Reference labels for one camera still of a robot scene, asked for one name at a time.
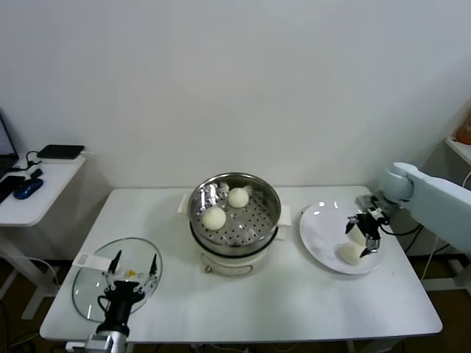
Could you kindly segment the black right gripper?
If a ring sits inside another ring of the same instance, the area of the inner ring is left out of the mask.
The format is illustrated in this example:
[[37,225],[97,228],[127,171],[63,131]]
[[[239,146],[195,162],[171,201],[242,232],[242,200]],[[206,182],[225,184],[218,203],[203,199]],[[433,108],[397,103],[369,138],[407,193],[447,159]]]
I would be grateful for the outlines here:
[[360,257],[366,257],[367,255],[376,253],[380,248],[379,228],[381,222],[376,220],[369,213],[359,213],[348,218],[345,234],[347,235],[356,224],[365,238],[369,236],[366,239],[365,249],[362,251]]

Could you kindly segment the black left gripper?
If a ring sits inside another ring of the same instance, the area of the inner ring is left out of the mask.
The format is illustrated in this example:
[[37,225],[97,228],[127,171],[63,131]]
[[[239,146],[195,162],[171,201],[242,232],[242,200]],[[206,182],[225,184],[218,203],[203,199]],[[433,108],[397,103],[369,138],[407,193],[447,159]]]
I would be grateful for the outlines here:
[[107,307],[105,308],[105,319],[97,327],[98,331],[129,331],[127,323],[132,306],[141,302],[145,297],[144,293],[150,293],[157,287],[159,282],[157,253],[153,257],[149,274],[142,284],[144,293],[135,290],[139,286],[138,282],[114,282],[114,275],[118,268],[121,253],[122,250],[119,250],[111,260],[107,270],[102,273],[106,286],[104,294],[98,297],[97,302],[101,305],[101,299],[106,299]]

